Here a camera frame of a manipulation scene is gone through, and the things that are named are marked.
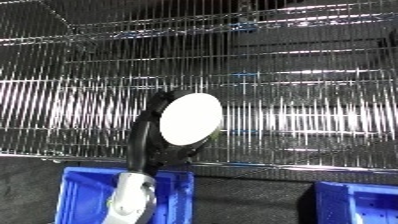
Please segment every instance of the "white disc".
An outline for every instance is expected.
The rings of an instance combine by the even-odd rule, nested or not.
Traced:
[[[220,101],[206,93],[192,93],[173,101],[162,113],[160,132],[170,144],[199,142],[221,125]]]

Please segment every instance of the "wire shelf frame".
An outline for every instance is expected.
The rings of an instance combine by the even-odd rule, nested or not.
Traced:
[[[396,172],[397,28],[398,0],[1,0],[1,155],[124,161],[184,89],[224,110],[196,165]]]

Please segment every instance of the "blue bin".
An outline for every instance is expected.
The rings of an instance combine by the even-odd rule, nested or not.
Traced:
[[[108,212],[117,174],[123,169],[68,167],[64,170],[57,224],[101,224]],[[149,223],[189,224],[192,219],[193,174],[159,172],[157,207]]]
[[[396,224],[398,187],[316,183],[319,224]]]

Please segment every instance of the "metal wire shelf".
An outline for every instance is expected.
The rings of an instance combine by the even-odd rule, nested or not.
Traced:
[[[1,1],[2,155],[123,161],[191,89],[224,107],[197,165],[396,172],[398,1],[265,2]]]

